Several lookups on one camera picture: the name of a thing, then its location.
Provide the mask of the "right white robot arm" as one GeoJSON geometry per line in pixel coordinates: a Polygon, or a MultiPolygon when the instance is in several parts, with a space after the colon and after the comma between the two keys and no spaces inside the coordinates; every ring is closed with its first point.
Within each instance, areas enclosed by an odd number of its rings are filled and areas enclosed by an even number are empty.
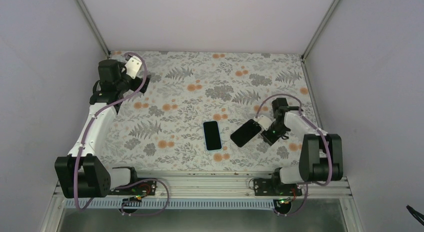
{"type": "Polygon", "coordinates": [[[263,126],[261,136],[272,146],[279,139],[286,140],[288,132],[302,139],[297,167],[277,168],[260,189],[267,195],[295,194],[298,185],[314,183],[326,186],[343,177],[342,139],[314,125],[303,115],[300,106],[290,106],[286,98],[278,97],[271,103],[273,122],[263,126]]]}

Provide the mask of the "black phone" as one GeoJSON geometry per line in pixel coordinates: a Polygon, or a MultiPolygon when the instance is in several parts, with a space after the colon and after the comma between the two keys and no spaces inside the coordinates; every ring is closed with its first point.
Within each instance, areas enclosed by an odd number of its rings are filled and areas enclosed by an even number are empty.
{"type": "Polygon", "coordinates": [[[230,139],[239,147],[242,148],[247,144],[251,139],[253,139],[259,132],[261,132],[262,127],[259,123],[253,119],[248,120],[243,125],[241,125],[237,130],[235,130],[231,135],[230,139]]]}

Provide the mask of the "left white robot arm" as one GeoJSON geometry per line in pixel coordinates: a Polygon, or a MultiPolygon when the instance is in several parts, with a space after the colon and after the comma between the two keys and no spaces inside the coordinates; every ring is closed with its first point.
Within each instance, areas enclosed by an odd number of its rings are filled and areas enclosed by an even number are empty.
{"type": "Polygon", "coordinates": [[[139,189],[134,168],[106,168],[100,155],[123,101],[146,92],[150,82],[146,69],[144,60],[136,55],[126,62],[106,59],[98,63],[99,79],[92,89],[84,128],[68,154],[54,163],[65,198],[104,198],[117,187],[131,195],[139,189]],[[137,76],[140,69],[143,77],[137,76]]]}

